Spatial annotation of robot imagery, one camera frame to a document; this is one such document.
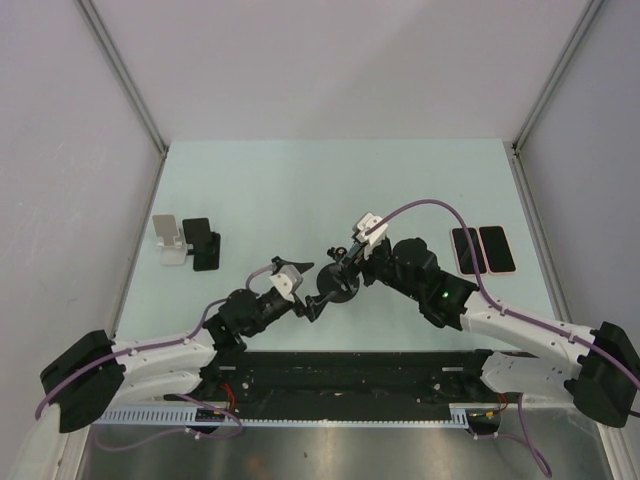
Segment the black round-base phone mount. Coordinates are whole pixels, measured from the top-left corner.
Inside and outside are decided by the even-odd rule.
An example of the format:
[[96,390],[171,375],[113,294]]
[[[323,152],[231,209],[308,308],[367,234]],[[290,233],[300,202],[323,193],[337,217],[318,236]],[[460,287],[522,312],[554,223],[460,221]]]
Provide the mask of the black round-base phone mount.
[[[341,260],[347,251],[348,249],[345,247],[335,247],[327,251],[327,254],[332,258],[332,261],[325,265],[317,275],[316,286],[319,293],[329,290],[339,290],[335,274],[340,267],[343,267]],[[356,264],[352,265],[348,270],[357,274],[359,278],[359,271]],[[334,300],[332,303],[346,303],[354,299],[355,296],[356,295],[343,295],[340,300]]]

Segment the black phone stand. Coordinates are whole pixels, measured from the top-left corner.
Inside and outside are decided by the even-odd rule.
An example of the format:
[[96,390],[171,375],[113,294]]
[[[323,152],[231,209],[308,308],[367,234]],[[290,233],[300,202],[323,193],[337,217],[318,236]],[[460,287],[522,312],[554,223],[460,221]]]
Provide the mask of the black phone stand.
[[193,270],[196,272],[215,271],[220,265],[221,235],[211,229],[209,219],[189,218],[182,221],[185,241],[193,256]]

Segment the pink phone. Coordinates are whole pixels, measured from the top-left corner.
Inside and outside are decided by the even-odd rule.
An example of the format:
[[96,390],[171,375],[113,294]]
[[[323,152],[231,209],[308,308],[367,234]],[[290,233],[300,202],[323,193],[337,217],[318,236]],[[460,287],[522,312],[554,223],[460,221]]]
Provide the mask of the pink phone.
[[478,232],[475,228],[469,228],[468,233],[469,235],[466,235],[463,228],[451,230],[459,273],[463,276],[472,276],[476,272],[480,275],[487,274],[488,269]]
[[505,230],[501,226],[483,226],[479,235],[488,270],[492,274],[515,273],[516,263]]

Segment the white silver phone stand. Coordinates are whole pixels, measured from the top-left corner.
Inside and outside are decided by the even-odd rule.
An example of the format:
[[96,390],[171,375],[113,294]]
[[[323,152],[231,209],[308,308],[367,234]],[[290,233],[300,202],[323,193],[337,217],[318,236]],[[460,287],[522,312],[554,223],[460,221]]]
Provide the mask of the white silver phone stand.
[[152,224],[163,266],[180,266],[186,262],[188,244],[184,232],[172,214],[152,216]]

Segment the white phone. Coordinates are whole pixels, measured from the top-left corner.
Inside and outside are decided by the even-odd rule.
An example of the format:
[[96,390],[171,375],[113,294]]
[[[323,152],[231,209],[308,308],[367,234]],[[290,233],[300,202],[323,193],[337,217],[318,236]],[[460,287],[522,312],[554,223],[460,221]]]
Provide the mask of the white phone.
[[362,250],[363,245],[359,242],[354,242],[342,258],[342,266],[346,269],[349,269],[352,265],[357,264],[360,259]]

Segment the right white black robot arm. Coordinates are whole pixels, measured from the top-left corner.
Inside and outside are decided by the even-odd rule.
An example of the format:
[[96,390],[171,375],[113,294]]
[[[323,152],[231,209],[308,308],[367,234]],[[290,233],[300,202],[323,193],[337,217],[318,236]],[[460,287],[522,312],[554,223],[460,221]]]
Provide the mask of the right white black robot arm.
[[592,328],[515,311],[479,284],[443,270],[420,238],[397,244],[383,239],[376,246],[356,241],[327,254],[334,278],[350,294],[360,282],[380,282],[415,301],[438,328],[484,335],[525,352],[533,379],[509,373],[505,355],[493,352],[461,376],[469,399],[484,401],[495,391],[567,397],[585,416],[614,428],[634,416],[639,355],[621,327],[602,322]]

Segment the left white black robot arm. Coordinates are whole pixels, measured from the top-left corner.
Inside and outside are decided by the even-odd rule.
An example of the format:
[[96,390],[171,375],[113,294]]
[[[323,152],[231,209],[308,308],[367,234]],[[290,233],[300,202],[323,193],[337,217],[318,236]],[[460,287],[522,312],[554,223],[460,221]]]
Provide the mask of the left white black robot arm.
[[215,369],[224,357],[243,352],[246,339],[289,313],[315,321],[328,303],[356,292],[339,265],[329,264],[318,274],[317,295],[299,297],[311,267],[273,258],[260,270],[269,276],[269,290],[236,289],[208,304],[196,326],[178,334],[117,341],[103,330],[86,333],[42,370],[45,396],[35,416],[56,408],[59,432],[70,433],[120,404],[163,395],[214,397],[221,387]]

